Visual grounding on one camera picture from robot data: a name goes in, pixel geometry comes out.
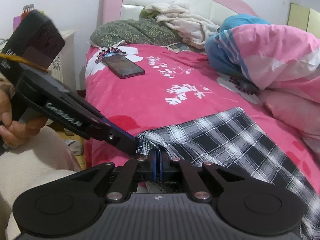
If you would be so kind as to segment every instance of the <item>black and white checkered fabric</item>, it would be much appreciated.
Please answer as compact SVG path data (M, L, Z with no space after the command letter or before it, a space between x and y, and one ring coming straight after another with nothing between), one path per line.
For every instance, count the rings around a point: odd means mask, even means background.
M299 230L302 239L320 239L320 199L297 166L264 131L236 107L179 125L148 130L138 135L137 152L147 155L162 146L170 158L194 166L213 162L240 166L251 177L285 187L306 204Z

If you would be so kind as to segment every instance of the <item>white pants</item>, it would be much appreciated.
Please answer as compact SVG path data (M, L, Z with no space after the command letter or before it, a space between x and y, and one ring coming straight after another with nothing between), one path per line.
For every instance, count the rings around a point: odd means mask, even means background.
M80 170L64 141L49 127L42 128L25 145L3 153L0 156L0 240L5 239L7 226L8 240L20 233L11 213L13 202L21 193Z

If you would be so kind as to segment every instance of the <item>pink bedsheet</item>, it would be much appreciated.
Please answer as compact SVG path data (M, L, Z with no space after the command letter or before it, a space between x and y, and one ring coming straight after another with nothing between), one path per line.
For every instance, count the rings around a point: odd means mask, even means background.
M266 132L320 192L320 170L314 156L292 127L271 117L259 99L240 92L229 77L217 73L206 55L178 54L152 45L123 48L146 74L119 79L103 63L99 52L87 54L86 99L110 121L132 135L167 125L187 122L239 106ZM111 161L123 165L129 157L106 142L86 141L87 166Z

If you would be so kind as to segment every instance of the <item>human hand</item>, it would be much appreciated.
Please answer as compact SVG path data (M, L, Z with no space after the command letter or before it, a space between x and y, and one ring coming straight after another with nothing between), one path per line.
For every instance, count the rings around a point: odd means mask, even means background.
M48 119L41 116L30 120L27 124L12 121L10 99L0 90L0 120L4 124L0 126L0 136L7 146L16 148L26 143L30 137L36 136Z

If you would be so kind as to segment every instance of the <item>green floral pillow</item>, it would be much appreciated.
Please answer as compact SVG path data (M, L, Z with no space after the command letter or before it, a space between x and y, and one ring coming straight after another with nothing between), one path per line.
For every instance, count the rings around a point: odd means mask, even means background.
M158 25L154 18L119 20L99 26L90 40L100 47L111 47L124 40L126 44L167 46L181 42L182 38L166 26Z

